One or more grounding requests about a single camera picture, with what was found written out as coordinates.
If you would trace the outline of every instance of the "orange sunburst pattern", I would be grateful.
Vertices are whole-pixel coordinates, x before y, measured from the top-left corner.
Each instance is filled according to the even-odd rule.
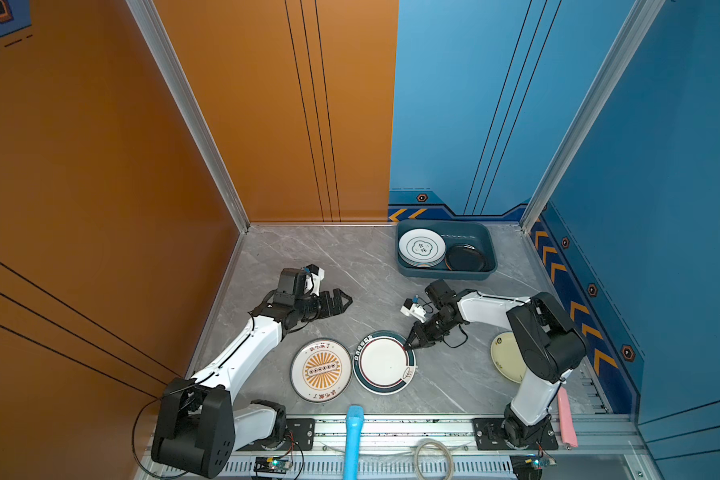
[[[317,390],[334,386],[341,373],[341,360],[330,352],[317,352],[304,365],[304,380]]]

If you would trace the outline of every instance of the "plate with orange sunburst design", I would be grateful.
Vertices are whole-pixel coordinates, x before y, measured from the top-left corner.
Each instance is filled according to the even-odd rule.
[[[344,346],[331,339],[304,345],[291,363],[291,384],[301,398],[324,403],[343,392],[352,379],[352,360]]]

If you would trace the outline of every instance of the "yellow chevron arrow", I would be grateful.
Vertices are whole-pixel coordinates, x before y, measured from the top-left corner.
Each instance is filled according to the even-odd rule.
[[[619,368],[619,366],[616,364],[616,360],[610,358],[608,355],[599,351],[598,349],[595,349],[595,373],[597,374],[597,376],[600,376],[600,360],[605,360],[615,368]]]
[[[547,254],[556,254],[557,250],[551,246],[545,246],[541,249],[544,254],[541,257],[541,263],[544,264],[544,266],[547,266]]]
[[[586,336],[587,333],[591,333],[592,335],[595,335],[600,340],[603,339],[603,334],[592,328],[591,326],[582,323],[581,324],[581,335]]]
[[[590,310],[588,308],[586,308],[584,305],[582,305],[581,303],[571,302],[570,303],[570,319],[573,321],[576,321],[576,319],[574,318],[576,316],[576,310],[578,310],[579,312],[584,312],[587,315],[590,314]]]
[[[412,216],[409,216],[408,219],[410,220],[411,218],[416,218],[417,216],[421,215],[421,214],[422,214],[423,212],[425,212],[425,211],[427,211],[426,208],[421,208],[421,209],[419,209],[419,210],[416,210],[416,213],[413,214]]]
[[[399,222],[400,220],[398,220],[398,215],[402,214],[406,210],[407,210],[407,208],[401,208],[400,210],[398,210],[398,211],[394,212],[392,215],[390,215],[389,219],[392,220],[393,222]]]
[[[543,230],[539,230],[536,232],[536,250],[539,249],[539,237],[540,236],[549,236],[549,234]]]
[[[552,271],[550,272],[550,278],[552,279],[552,283],[554,283],[554,273],[557,270],[562,270],[563,272],[568,271],[568,269],[565,267],[565,265],[556,264],[555,262],[552,262]]]

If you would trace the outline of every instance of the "stack of plates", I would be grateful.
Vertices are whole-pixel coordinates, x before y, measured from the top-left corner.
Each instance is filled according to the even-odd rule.
[[[400,237],[400,256],[417,268],[439,264],[445,256],[445,241],[432,230],[417,228]]]

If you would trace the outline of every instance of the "plate with dark green rim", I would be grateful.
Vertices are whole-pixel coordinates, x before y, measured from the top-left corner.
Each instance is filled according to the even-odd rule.
[[[403,347],[405,338],[390,330],[366,336],[352,358],[355,378],[365,389],[378,395],[403,390],[416,373],[416,356]]]

